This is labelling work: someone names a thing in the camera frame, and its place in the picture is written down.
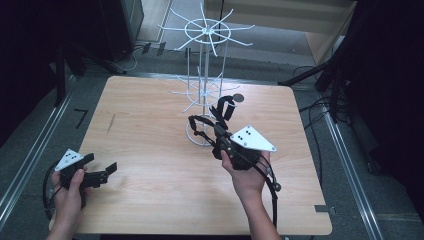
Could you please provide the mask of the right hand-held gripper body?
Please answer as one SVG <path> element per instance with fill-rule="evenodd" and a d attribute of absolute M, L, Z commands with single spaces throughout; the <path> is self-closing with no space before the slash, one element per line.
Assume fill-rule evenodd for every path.
<path fill-rule="evenodd" d="M 259 162 L 263 151 L 277 151 L 277 148 L 251 125 L 234 134 L 225 131 L 221 137 L 221 149 L 230 157 L 235 170 L 249 170 Z"/>

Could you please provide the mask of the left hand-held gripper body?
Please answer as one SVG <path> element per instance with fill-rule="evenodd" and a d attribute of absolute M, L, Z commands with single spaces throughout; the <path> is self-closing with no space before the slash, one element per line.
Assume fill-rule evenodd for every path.
<path fill-rule="evenodd" d="M 59 173 L 60 185 L 66 189 L 70 187 L 71 181 L 75 173 L 79 169 L 83 169 L 81 160 L 85 155 L 81 155 L 71 149 L 68 149 L 55 166 L 55 171 Z M 81 183 L 83 189 L 88 187 L 98 188 L 108 181 L 109 175 L 105 170 L 98 172 L 86 173 Z"/>

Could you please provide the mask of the white wire display rack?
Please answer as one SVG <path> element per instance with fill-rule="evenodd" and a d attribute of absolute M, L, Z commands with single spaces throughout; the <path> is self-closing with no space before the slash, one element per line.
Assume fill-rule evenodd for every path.
<path fill-rule="evenodd" d="M 187 37 L 187 41 L 179 47 L 179 50 L 191 48 L 191 55 L 186 58 L 187 73 L 176 78 L 183 82 L 186 88 L 182 91 L 171 91 L 171 94 L 183 95 L 189 101 L 189 105 L 183 113 L 203 116 L 209 120 L 215 120 L 209 108 L 218 103 L 218 100 L 225 93 L 238 89 L 224 86 L 224 73 L 227 58 L 228 43 L 236 43 L 242 46 L 251 46 L 251 43 L 238 41 L 232 37 L 236 31 L 250 30 L 253 25 L 247 27 L 230 27 L 225 20 L 230 17 L 233 10 L 219 19 L 207 18 L 203 4 L 200 4 L 201 17 L 197 19 L 186 18 L 185 16 L 170 9 L 174 16 L 182 19 L 185 25 L 181 28 L 164 27 L 164 31 L 181 32 Z M 212 77 L 210 72 L 211 58 L 217 57 L 217 47 L 224 47 L 224 55 L 219 73 Z"/>

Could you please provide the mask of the person's left hand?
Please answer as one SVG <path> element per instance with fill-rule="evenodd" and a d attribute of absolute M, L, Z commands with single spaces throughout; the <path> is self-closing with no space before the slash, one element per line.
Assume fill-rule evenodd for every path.
<path fill-rule="evenodd" d="M 84 179 L 86 167 L 78 169 L 73 175 L 68 188 L 62 188 L 60 184 L 60 173 L 52 174 L 52 183 L 54 184 L 54 202 L 56 207 L 57 224 L 77 225 L 81 220 L 81 196 L 80 185 Z"/>

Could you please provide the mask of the person's right hand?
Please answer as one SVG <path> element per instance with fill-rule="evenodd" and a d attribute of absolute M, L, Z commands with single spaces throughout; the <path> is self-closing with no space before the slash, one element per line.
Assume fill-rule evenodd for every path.
<path fill-rule="evenodd" d="M 237 196 L 242 202 L 261 200 L 265 178 L 254 168 L 249 170 L 235 170 L 230 157 L 221 151 L 222 167 L 230 174 Z"/>

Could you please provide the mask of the black metal stand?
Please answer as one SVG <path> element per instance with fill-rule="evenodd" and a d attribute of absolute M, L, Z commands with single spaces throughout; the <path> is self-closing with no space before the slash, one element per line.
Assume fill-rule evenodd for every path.
<path fill-rule="evenodd" d="M 82 58 L 88 58 L 97 65 L 101 66 L 105 70 L 112 74 L 125 75 L 126 70 L 119 70 L 117 67 L 113 67 L 105 60 L 90 52 L 83 46 L 72 43 L 62 42 L 56 50 L 56 64 L 55 64 L 55 79 L 56 79 L 56 101 L 54 106 L 58 107 L 65 99 L 66 96 L 66 84 L 65 84 L 65 65 L 68 65 L 72 73 L 83 76 L 86 72 L 86 66 L 84 65 Z"/>
<path fill-rule="evenodd" d="M 279 86 L 291 87 L 294 84 L 320 73 L 318 80 L 315 82 L 315 89 L 318 92 L 325 92 L 329 87 L 332 87 L 329 101 L 329 113 L 331 119 L 334 122 L 337 122 L 337 113 L 339 111 L 337 104 L 343 75 L 341 67 L 342 60 L 346 56 L 346 53 L 354 39 L 355 33 L 347 33 L 339 47 L 327 61 L 318 66 L 312 67 L 310 70 L 307 70 L 298 76 L 292 77 L 289 80 L 278 81 L 277 84 Z"/>

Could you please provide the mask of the light wooden furniture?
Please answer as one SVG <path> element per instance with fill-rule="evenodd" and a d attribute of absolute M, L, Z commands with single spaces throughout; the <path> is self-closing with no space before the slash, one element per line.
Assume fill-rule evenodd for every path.
<path fill-rule="evenodd" d="M 219 18 L 231 9 L 228 22 L 306 33 L 316 64 L 323 63 L 346 34 L 355 0 L 203 0 L 206 15 Z"/>

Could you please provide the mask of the dark cabinet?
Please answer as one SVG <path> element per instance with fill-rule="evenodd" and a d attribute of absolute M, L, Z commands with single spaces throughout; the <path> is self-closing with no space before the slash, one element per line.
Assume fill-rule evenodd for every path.
<path fill-rule="evenodd" d="M 118 61 L 129 55 L 137 40 L 144 11 L 141 0 L 97 0 L 101 26 L 105 31 L 105 58 Z"/>

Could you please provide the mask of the metal floor rail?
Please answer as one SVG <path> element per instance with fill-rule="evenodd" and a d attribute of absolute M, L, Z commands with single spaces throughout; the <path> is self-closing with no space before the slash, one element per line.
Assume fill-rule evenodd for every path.
<path fill-rule="evenodd" d="M 331 238 L 384 240 L 341 130 L 332 121 L 326 107 L 320 107 L 320 110 L 323 113 L 321 184 L 333 224 Z"/>
<path fill-rule="evenodd" d="M 65 97 L 47 97 L 0 148 L 0 232 L 6 225 L 44 149 L 64 115 L 78 79 L 65 78 Z"/>

